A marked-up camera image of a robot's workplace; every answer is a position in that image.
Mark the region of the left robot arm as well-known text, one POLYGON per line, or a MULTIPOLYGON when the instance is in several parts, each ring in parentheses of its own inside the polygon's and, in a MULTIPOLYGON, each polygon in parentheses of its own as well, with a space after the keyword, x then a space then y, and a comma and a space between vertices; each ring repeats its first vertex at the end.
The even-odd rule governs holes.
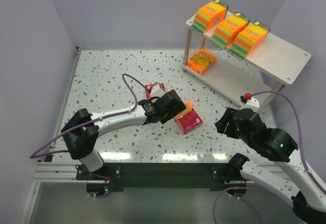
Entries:
POLYGON ((80 161, 92 173, 105 173, 104 161, 95 150, 99 137, 131 126, 166 123, 186 109, 175 90, 160 97, 136 101, 134 107, 115 110, 109 114, 90 113, 83 108, 61 130, 70 157, 80 161))

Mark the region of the Sponge Daddy yellow green box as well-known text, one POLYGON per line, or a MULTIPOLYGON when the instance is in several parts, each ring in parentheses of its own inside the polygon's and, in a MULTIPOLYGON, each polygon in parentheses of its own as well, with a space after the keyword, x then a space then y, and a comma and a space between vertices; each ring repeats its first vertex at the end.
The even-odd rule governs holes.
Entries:
POLYGON ((263 43, 269 32, 269 26, 255 20, 235 37, 227 53, 239 60, 243 60, 263 43))

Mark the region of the Scrub Daddy yellow sponge box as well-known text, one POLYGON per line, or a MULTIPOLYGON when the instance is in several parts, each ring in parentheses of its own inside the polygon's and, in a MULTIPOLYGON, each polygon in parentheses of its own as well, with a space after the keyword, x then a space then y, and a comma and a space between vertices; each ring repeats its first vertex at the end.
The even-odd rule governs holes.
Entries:
POLYGON ((216 56, 202 48, 187 61, 187 66, 201 76, 215 63, 216 56))

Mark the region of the Sponge Daddy multipack box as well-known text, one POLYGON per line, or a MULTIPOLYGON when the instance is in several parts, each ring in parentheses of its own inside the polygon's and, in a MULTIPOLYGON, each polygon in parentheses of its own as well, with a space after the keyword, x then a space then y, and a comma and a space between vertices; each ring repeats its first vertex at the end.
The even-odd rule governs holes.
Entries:
POLYGON ((240 12, 235 12, 222 20, 215 28, 210 42, 219 50, 231 45, 235 37, 250 23, 250 19, 240 12))
POLYGON ((225 2, 212 0, 196 12, 191 28, 199 34, 210 30, 225 19, 228 8, 225 2))

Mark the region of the pink Scrub Mommy box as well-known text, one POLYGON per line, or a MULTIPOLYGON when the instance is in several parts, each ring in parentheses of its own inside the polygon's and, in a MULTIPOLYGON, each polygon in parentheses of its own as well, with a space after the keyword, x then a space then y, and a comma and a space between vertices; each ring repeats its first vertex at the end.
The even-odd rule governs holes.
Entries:
POLYGON ((184 134, 188 134, 197 127, 201 126, 203 121, 190 102, 186 102, 185 106, 186 109, 176 116, 176 120, 181 127, 182 132, 184 134))

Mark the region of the orange Scrub Daddy box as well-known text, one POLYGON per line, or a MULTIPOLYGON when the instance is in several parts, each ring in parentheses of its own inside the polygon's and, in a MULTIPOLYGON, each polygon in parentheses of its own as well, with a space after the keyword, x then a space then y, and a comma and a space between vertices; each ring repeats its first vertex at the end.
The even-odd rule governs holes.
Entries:
POLYGON ((151 92, 151 89, 152 89, 153 86, 154 86, 154 84, 146 85, 146 98, 147 99, 150 99, 150 98, 159 98, 159 97, 151 97, 150 96, 150 92, 151 92))

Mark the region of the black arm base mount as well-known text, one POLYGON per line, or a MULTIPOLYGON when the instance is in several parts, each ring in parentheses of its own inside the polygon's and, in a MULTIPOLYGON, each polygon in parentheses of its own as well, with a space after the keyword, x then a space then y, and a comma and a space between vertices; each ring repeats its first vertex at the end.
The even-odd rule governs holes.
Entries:
POLYGON ((226 163, 106 163, 105 170, 88 173, 83 165, 76 165, 76 180, 86 181, 88 193, 102 195, 126 188, 206 188, 218 191, 231 186, 244 186, 239 172, 230 172, 226 163))

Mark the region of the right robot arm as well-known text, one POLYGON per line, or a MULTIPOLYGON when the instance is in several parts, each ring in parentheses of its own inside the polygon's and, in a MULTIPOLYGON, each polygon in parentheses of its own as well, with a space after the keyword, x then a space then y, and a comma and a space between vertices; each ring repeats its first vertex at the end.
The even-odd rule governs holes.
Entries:
POLYGON ((253 181, 291 206, 305 223, 325 223, 325 193, 319 189, 319 183, 314 183, 319 177, 304 168, 300 149, 286 131, 268 128, 250 108, 227 108, 215 127, 218 133, 242 140, 289 177, 289 180, 280 178, 236 153, 224 171, 226 182, 236 177, 253 181))

